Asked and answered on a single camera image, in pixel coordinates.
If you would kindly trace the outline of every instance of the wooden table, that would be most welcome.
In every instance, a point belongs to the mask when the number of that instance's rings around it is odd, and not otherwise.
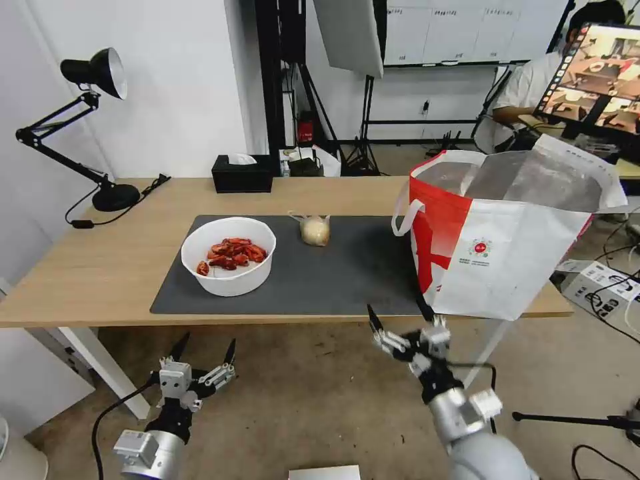
[[[59,328],[123,397],[134,390],[89,327],[367,321],[360,316],[155,315],[149,308],[194,218],[214,215],[392,215],[406,177],[277,178],[271,194],[221,194],[211,179],[172,179],[118,221],[69,230],[0,304],[0,327]],[[150,179],[123,180],[142,189]],[[89,210],[82,218],[110,214]],[[547,284],[524,317],[562,317],[568,302]],[[511,322],[489,321],[486,360]],[[144,419],[142,396],[127,405]]]

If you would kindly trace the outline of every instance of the black desk lamp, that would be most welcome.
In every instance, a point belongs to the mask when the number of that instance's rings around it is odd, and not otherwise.
[[[79,120],[98,108],[100,94],[91,89],[97,85],[113,97],[127,98],[127,80],[120,62],[120,57],[113,48],[106,48],[96,53],[91,60],[63,60],[60,70],[64,78],[86,91],[76,100],[38,120],[33,125],[22,128],[15,133],[19,142],[44,153],[46,156],[62,163],[64,166],[84,175],[99,185],[100,190],[93,196],[93,206],[100,211],[117,211],[134,206],[140,200],[140,192],[132,185],[116,185],[109,180],[106,173],[86,165],[82,165],[55,150],[47,147],[42,140]],[[84,103],[88,108],[64,121],[47,123],[70,108]]]

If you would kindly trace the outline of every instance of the man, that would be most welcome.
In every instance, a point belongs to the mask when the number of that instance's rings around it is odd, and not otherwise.
[[[514,71],[493,108],[493,118],[496,122],[512,125],[518,130],[515,142],[510,149],[526,150],[532,148],[535,139],[532,138],[532,134],[522,130],[524,125],[520,123],[518,116],[533,113],[555,72],[560,67],[564,54],[575,40],[580,27],[585,23],[623,25],[625,21],[625,10],[617,0],[588,3],[572,16],[566,38],[567,44],[562,52],[548,53]],[[504,151],[509,148],[512,136],[512,130],[498,126],[494,136],[495,150]]]

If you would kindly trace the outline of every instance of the gray desk mat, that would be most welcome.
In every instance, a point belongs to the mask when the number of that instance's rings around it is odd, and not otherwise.
[[[189,233],[220,218],[200,215]],[[302,242],[298,222],[286,215],[252,218],[266,223],[277,238],[271,273],[260,287],[238,297],[212,295],[184,268],[178,250],[151,312],[366,315],[370,303],[380,315],[419,315],[409,237],[394,236],[390,217],[332,216],[326,247]]]

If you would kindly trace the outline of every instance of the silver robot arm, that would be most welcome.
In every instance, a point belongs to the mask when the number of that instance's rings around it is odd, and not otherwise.
[[[406,335],[384,330],[368,305],[373,342],[393,358],[409,364],[423,386],[422,399],[449,454],[451,480],[537,480],[522,453],[509,440],[487,431],[502,402],[492,389],[467,397],[449,369],[451,332],[444,317],[432,314],[429,326]]]
[[[235,378],[235,340],[223,364],[210,372],[192,369],[190,364],[177,361],[186,340],[183,343],[179,353],[160,360],[158,378],[162,398],[157,405],[161,409],[158,418],[149,422],[144,432],[124,430],[113,447],[123,462],[124,477],[176,480],[191,436],[193,414],[202,408],[205,398]]]

